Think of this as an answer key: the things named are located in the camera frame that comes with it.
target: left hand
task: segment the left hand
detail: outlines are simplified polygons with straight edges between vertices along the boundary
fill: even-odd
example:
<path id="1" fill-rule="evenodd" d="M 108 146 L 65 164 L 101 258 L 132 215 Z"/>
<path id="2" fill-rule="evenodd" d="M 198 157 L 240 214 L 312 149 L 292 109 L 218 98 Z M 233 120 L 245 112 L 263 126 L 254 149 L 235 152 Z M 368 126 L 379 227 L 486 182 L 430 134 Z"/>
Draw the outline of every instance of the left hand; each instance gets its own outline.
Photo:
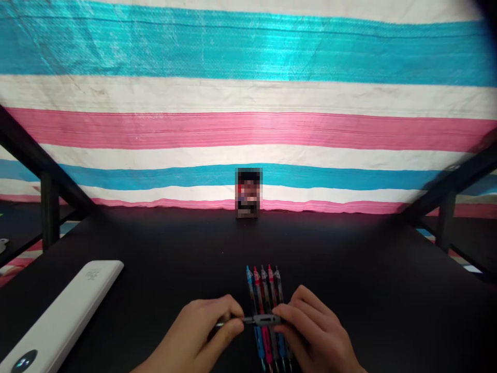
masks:
<path id="1" fill-rule="evenodd" d="M 132 373 L 208 373 L 231 341 L 244 328 L 231 319 L 207 342 L 207 336 L 221 317 L 243 317 L 242 307 L 231 295 L 199 299 L 183 307 L 162 342 Z"/>

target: hand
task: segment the hand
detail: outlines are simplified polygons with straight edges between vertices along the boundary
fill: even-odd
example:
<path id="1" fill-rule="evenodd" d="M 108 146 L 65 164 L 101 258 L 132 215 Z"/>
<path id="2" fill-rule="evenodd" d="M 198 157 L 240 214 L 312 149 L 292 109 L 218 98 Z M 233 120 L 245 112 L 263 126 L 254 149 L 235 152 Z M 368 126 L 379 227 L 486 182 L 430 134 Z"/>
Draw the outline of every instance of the hand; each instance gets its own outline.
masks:
<path id="1" fill-rule="evenodd" d="M 244 328 L 232 319 L 212 339 L 207 336 L 221 317 L 243 317 L 243 310 L 231 295 L 219 299 L 194 300 L 181 310 L 166 336 L 132 373 L 207 373 L 221 353 Z"/>
<path id="2" fill-rule="evenodd" d="M 278 305 L 273 313 L 309 342 L 309 347 L 304 347 L 301 337 L 289 325 L 274 327 L 275 332 L 285 336 L 304 373 L 366 373 L 337 315 L 305 286 L 300 285 L 290 303 Z"/>

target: desk surface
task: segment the desk surface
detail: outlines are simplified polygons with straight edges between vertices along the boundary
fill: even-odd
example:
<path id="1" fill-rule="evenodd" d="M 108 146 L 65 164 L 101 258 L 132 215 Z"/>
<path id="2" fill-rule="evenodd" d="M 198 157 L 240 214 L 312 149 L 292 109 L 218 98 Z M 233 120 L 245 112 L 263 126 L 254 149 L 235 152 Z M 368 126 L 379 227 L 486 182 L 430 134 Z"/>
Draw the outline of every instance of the desk surface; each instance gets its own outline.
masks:
<path id="1" fill-rule="evenodd" d="M 400 218 L 361 214 L 113 208 L 86 218 L 0 289 L 0 359 L 90 260 L 124 269 L 60 372 L 127 372 L 192 299 L 232 294 L 250 309 L 247 264 L 278 265 L 340 318 L 368 372 L 495 367 L 496 293 Z M 253 333 L 214 371 L 258 372 Z"/>
<path id="2" fill-rule="evenodd" d="M 435 232 L 437 217 L 422 221 Z M 454 218 L 450 242 L 471 264 L 497 279 L 497 219 Z"/>

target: desk leg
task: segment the desk leg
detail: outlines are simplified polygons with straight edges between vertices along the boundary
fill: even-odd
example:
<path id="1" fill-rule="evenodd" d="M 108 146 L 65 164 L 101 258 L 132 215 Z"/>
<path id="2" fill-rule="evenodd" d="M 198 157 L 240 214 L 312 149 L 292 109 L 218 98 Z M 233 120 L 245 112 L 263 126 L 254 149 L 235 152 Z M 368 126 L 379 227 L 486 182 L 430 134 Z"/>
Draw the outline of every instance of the desk leg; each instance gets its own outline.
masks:
<path id="1" fill-rule="evenodd" d="M 60 237 L 59 186 L 49 173 L 41 173 L 41 228 L 43 251 Z"/>

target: metal frame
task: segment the metal frame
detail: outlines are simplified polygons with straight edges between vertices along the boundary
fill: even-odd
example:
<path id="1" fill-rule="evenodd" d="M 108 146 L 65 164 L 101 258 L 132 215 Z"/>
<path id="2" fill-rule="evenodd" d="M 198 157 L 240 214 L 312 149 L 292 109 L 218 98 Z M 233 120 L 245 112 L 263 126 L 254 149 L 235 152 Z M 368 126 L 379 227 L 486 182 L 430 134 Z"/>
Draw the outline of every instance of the metal frame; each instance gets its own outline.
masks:
<path id="1" fill-rule="evenodd" d="M 435 232 L 435 244 L 446 253 L 449 252 L 451 225 L 454 220 L 457 193 L 450 191 L 442 200 L 438 212 Z"/>
<path id="2" fill-rule="evenodd" d="M 53 183 L 59 186 L 60 196 L 76 210 L 88 213 L 96 208 L 95 203 L 3 106 L 0 106 L 0 145 L 40 179 L 42 173 L 50 175 Z"/>
<path id="3" fill-rule="evenodd" d="M 461 193 L 495 169 L 497 169 L 497 141 L 436 182 L 425 195 L 404 210 L 404 217 L 407 221 L 416 224 L 419 219 L 440 206 L 448 193 Z"/>
<path id="4" fill-rule="evenodd" d="M 43 251 L 56 243 L 61 235 L 59 187 L 47 172 L 41 173 L 41 242 Z"/>

